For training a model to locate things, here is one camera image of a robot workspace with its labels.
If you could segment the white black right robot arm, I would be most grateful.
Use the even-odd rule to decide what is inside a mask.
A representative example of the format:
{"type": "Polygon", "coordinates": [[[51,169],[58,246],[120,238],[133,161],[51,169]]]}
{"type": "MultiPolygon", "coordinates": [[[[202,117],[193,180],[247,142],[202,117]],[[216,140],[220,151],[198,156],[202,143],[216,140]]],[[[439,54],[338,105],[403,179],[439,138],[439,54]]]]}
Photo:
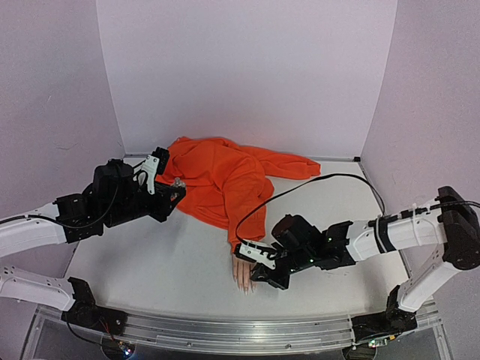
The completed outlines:
{"type": "Polygon", "coordinates": [[[285,290],[291,275],[310,267],[338,269],[377,255],[433,245],[424,265],[389,295],[390,317],[415,313],[457,273],[479,267],[478,209],[478,202],[445,186],[422,206],[374,220],[336,223],[322,232],[302,216],[288,214],[271,231],[273,244],[242,241],[235,255],[254,263],[252,281],[285,290]]]}

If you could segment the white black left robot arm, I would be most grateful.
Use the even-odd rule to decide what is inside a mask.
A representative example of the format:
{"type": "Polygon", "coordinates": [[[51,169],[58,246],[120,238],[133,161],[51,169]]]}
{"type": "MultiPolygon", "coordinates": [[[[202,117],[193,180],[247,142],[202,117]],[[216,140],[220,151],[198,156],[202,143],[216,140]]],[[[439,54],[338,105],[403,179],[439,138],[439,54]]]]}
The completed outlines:
{"type": "MultiPolygon", "coordinates": [[[[61,196],[29,214],[1,220],[1,256],[101,237],[107,229],[144,217],[163,223],[186,195],[179,178],[157,180],[166,166],[165,160],[155,156],[139,166],[121,159],[97,166],[82,193],[61,196]]],[[[1,296],[70,310],[87,328],[101,321],[101,310],[81,279],[48,278],[3,263],[1,296]]]]}

